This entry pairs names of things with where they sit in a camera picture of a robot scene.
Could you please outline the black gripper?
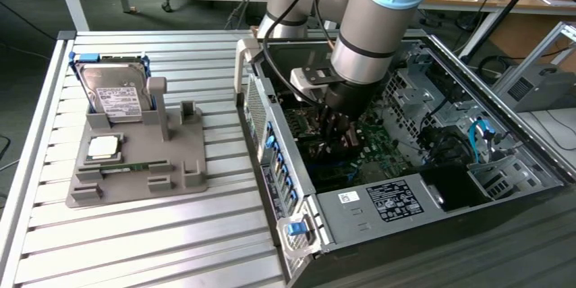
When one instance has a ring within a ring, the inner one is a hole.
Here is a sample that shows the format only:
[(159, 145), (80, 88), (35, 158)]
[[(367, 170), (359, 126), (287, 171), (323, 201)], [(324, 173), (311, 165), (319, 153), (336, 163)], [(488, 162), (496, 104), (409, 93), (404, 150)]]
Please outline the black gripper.
[(355, 84), (352, 82), (335, 82), (328, 85), (324, 102), (336, 113), (356, 121), (365, 112), (379, 83)]

